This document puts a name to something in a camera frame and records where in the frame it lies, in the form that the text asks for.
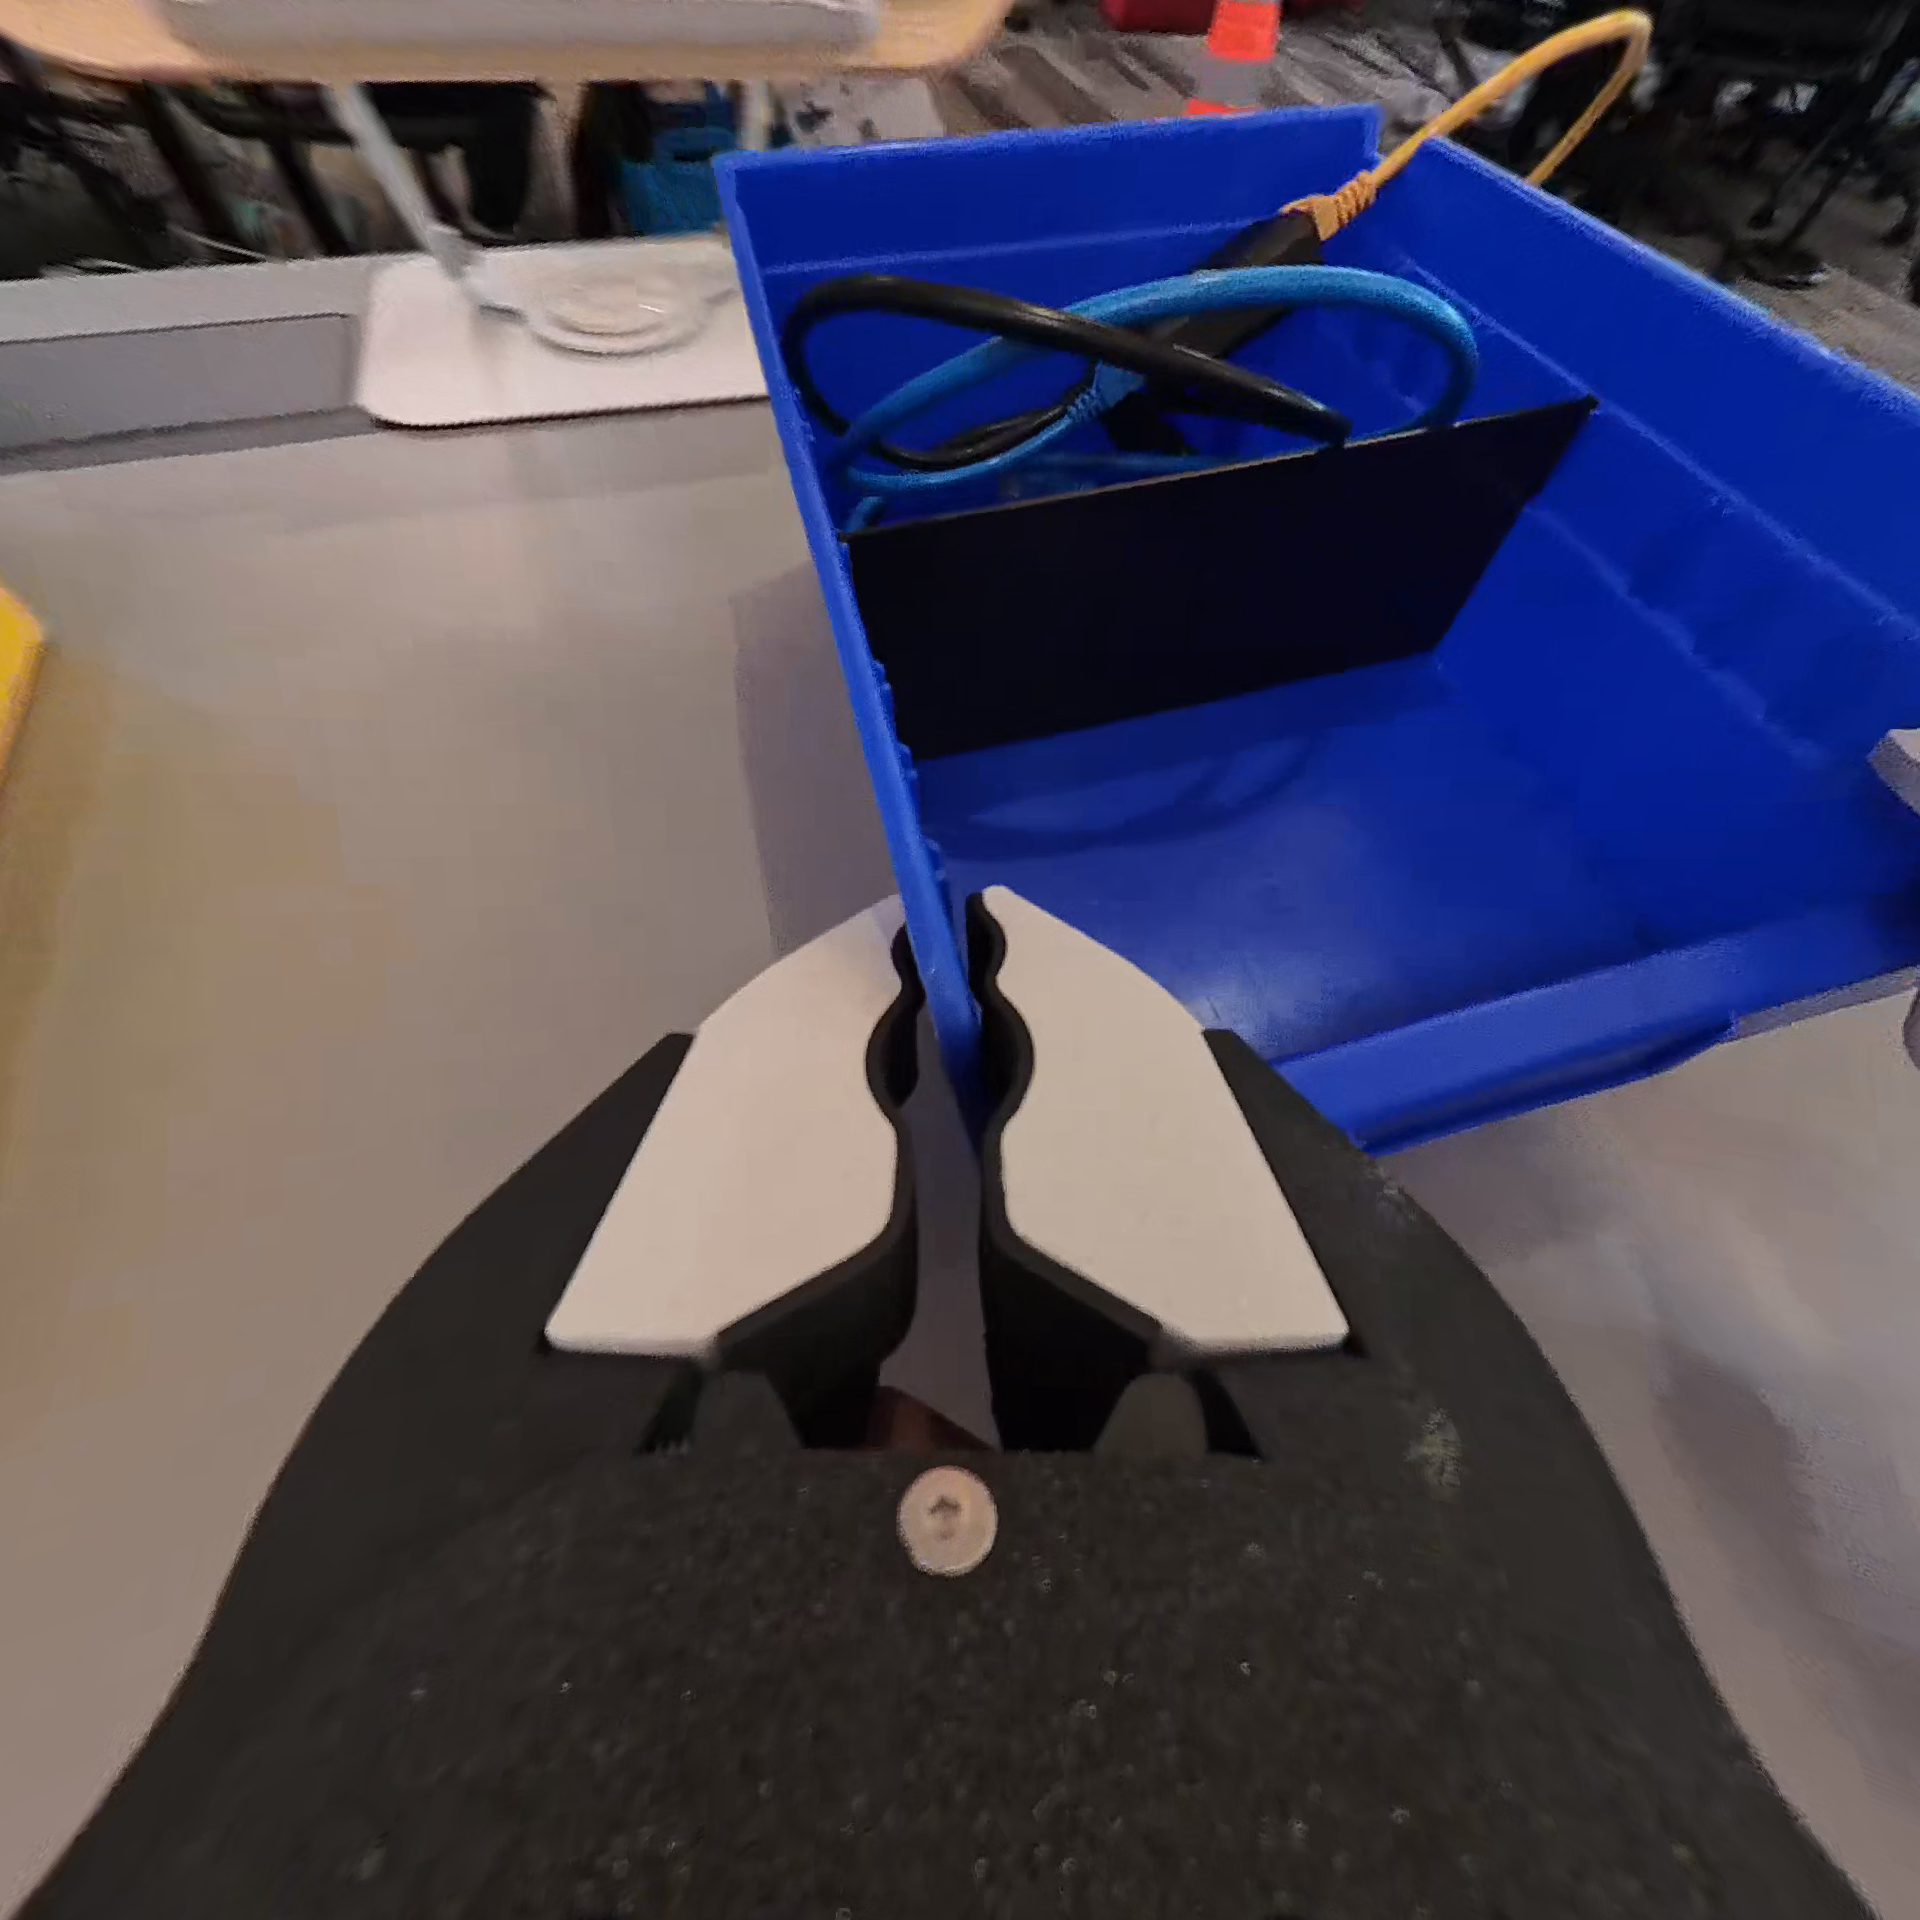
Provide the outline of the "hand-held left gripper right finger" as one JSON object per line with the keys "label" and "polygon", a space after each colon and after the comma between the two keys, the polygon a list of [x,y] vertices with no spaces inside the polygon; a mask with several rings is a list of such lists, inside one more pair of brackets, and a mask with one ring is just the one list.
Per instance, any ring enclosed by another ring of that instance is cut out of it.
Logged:
{"label": "hand-held left gripper right finger", "polygon": [[979,1008],[979,1293],[1006,1447],[1092,1447],[1156,1374],[1327,1355],[1350,1318],[1222,1061],[1135,961],[993,884]]}

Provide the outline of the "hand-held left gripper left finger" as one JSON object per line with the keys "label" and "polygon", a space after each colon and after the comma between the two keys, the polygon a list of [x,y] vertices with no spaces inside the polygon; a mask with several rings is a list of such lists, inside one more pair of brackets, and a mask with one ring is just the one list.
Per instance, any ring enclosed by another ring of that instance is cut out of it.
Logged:
{"label": "hand-held left gripper left finger", "polygon": [[754,1375],[821,1447],[869,1438],[919,1303],[905,1105],[925,1000],[899,899],[759,972],[693,1032],[543,1336]]}

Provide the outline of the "blue plastic bin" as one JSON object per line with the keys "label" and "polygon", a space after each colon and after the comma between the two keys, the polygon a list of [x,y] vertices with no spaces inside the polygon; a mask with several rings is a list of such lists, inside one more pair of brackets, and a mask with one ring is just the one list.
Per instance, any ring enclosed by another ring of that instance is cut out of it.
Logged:
{"label": "blue plastic bin", "polygon": [[[842,276],[1068,305],[1180,276],[1372,159],[1368,107],[733,156],[743,300],[839,674],[959,1073],[963,906],[1004,885],[1229,1030],[1360,1143],[1434,1140],[1689,1060],[1916,969],[1916,395],[1513,173],[1436,144],[1327,249],[1460,311],[1458,422],[1596,411],[1430,654],[916,759],[853,659],[853,534],[1063,495],[1025,467],[861,487],[782,369]],[[1255,367],[1357,444],[1446,357],[1297,309]]]}

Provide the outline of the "yellow plastic bin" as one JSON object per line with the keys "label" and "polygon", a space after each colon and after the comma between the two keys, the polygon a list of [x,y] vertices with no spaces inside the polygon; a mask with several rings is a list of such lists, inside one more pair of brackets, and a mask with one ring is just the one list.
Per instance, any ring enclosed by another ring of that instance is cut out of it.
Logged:
{"label": "yellow plastic bin", "polygon": [[0,766],[7,779],[28,713],[34,707],[40,667],[47,657],[47,634],[36,611],[13,587],[0,587],[3,615],[3,723]]}

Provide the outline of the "black bin divider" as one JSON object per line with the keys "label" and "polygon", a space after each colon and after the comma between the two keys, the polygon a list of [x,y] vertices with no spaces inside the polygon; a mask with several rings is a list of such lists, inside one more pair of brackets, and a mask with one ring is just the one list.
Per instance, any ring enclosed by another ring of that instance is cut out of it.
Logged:
{"label": "black bin divider", "polygon": [[853,534],[853,659],[939,759],[1430,656],[1596,405]]}

